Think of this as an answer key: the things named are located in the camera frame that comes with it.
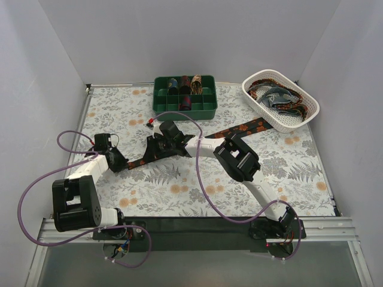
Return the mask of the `green compartment organizer tray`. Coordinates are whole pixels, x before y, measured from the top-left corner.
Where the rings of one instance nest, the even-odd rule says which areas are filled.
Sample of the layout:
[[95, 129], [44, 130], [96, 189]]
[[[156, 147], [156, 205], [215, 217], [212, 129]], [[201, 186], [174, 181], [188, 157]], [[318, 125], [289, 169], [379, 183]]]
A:
[[[187, 75], [190, 81], [194, 75]], [[167, 79], [176, 78], [179, 81], [182, 76], [157, 77], [154, 80], [153, 90], [153, 112], [158, 116], [158, 120], [182, 121], [188, 117], [194, 120], [211, 120], [215, 116], [218, 107], [217, 93], [215, 88], [215, 78], [212, 75], [202, 75], [202, 94], [191, 95], [191, 111], [180, 111], [180, 100], [183, 95], [167, 94]]]

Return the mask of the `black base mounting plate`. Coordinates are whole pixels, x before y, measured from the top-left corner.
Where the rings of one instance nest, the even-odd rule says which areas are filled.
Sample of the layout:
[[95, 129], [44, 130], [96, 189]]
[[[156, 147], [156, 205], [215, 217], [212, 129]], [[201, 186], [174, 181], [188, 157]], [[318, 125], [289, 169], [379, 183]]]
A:
[[292, 252], [296, 239], [306, 238], [303, 221], [294, 220], [286, 234], [279, 235], [265, 217], [234, 224], [220, 217], [125, 217], [126, 225], [146, 229], [152, 251], [250, 251], [265, 253], [268, 240], [284, 243]]

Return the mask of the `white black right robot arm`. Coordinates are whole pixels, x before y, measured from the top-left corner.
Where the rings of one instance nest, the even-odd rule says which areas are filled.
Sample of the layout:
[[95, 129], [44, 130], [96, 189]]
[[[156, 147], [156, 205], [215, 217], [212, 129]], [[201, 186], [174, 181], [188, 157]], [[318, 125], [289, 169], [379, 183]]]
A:
[[293, 234], [293, 208], [278, 200], [276, 192], [265, 180], [258, 155], [241, 138], [236, 135], [218, 139], [185, 135], [173, 121], [150, 120], [147, 127], [153, 134], [147, 138], [146, 163], [172, 155], [214, 158], [227, 175], [247, 187], [261, 205], [265, 219], [253, 220], [258, 236], [283, 238]]

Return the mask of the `aluminium front frame rail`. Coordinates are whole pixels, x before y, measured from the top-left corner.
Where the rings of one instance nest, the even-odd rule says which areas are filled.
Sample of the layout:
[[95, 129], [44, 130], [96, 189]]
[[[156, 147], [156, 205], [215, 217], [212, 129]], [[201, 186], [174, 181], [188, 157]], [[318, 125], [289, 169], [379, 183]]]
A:
[[105, 233], [59, 233], [45, 220], [28, 286], [372, 286], [350, 218], [305, 217], [306, 238], [292, 252], [268, 240], [265, 253], [250, 251], [152, 251], [151, 236], [134, 232], [130, 250], [112, 255], [119, 241]]

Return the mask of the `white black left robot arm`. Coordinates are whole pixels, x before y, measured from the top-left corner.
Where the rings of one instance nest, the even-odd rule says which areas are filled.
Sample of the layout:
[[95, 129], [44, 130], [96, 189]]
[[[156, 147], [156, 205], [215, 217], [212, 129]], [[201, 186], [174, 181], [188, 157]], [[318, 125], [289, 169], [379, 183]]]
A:
[[52, 185], [54, 224], [59, 232], [83, 228], [107, 228], [114, 239], [127, 233], [127, 224], [118, 208], [100, 206], [96, 183], [107, 171], [121, 172], [127, 167], [127, 159], [111, 141], [112, 135], [95, 135], [91, 151], [97, 157], [79, 166], [67, 178]]

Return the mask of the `white perforated plastic basket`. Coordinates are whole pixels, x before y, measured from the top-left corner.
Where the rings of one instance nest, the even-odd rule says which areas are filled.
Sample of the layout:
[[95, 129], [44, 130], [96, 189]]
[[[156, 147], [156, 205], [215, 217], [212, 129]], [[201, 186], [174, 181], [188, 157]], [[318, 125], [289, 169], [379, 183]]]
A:
[[318, 102], [273, 69], [264, 69], [242, 83], [244, 99], [273, 128], [289, 133], [314, 119]]

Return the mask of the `black tie orange flowers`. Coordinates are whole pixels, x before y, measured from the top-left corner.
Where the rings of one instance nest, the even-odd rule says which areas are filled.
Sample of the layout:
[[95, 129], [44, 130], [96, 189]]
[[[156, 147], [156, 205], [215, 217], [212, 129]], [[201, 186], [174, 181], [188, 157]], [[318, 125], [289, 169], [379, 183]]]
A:
[[[269, 129], [272, 129], [273, 127], [262, 117], [256, 118], [255, 120], [251, 120], [249, 122], [246, 122], [244, 124], [240, 124], [237, 126], [230, 127], [228, 129], [207, 135], [206, 138], [209, 139], [219, 139], [219, 138], [225, 138], [225, 137], [231, 137], [233, 135], [236, 135], [239, 138], [243, 138], [248, 135], [252, 135], [255, 133], [263, 132]], [[134, 160], [134, 161], [128, 161], [128, 170], [132, 170], [134, 168], [143, 166], [148, 163], [152, 163], [153, 161], [144, 161], [143, 158]]]

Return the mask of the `red navy striped rolled tie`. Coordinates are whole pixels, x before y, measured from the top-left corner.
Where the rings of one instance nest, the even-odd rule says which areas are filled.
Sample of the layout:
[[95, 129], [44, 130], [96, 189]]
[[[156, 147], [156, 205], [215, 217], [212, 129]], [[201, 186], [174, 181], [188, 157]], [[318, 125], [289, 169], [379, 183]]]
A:
[[192, 110], [192, 97], [190, 94], [183, 95], [180, 100], [180, 111], [191, 111]]

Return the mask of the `tangled ties in basket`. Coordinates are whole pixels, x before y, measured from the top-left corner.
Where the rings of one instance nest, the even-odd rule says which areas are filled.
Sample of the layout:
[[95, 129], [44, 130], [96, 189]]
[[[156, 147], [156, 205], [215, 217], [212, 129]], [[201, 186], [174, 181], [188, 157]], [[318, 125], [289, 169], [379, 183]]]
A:
[[279, 114], [300, 117], [306, 120], [308, 107], [303, 104], [303, 97], [296, 91], [278, 84], [273, 79], [254, 81], [247, 93], [258, 103], [276, 110]]

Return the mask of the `floral patterned table mat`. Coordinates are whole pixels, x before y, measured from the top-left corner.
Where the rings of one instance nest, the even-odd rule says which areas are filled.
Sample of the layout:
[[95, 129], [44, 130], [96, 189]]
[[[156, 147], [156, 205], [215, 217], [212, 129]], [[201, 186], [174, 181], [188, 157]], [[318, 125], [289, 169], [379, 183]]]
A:
[[[130, 160], [143, 156], [153, 116], [152, 87], [95, 88], [82, 131], [112, 134]], [[244, 137], [259, 155], [262, 171], [279, 199], [300, 216], [333, 216], [332, 195], [308, 126], [289, 133], [269, 129]], [[126, 216], [254, 216], [261, 207], [242, 184], [212, 158], [174, 156], [120, 173], [107, 172], [96, 184], [102, 207]]]

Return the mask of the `gold patterned rolled tie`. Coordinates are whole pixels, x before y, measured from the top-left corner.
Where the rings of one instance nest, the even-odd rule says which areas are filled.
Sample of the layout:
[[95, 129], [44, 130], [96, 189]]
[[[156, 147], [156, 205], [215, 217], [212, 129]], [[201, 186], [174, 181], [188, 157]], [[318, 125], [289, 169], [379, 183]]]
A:
[[201, 75], [195, 75], [192, 78], [190, 88], [191, 88], [191, 94], [202, 94], [203, 93], [202, 76]]

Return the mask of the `navy patterned rolled tie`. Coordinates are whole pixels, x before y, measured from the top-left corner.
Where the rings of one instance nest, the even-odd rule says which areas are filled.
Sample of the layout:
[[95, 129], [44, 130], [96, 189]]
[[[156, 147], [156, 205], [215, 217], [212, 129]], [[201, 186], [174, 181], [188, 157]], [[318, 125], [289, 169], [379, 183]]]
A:
[[167, 79], [167, 94], [170, 96], [179, 95], [178, 81], [176, 78]]

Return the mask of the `dark red rolled tie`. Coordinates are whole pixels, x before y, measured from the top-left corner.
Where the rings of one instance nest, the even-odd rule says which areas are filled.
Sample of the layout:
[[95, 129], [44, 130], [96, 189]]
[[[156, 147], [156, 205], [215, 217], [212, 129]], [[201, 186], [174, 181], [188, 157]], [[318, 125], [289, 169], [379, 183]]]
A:
[[179, 81], [179, 94], [180, 95], [188, 95], [188, 94], [191, 94], [191, 81], [190, 81], [190, 78], [186, 75], [183, 75], [181, 78], [180, 78], [180, 81]]

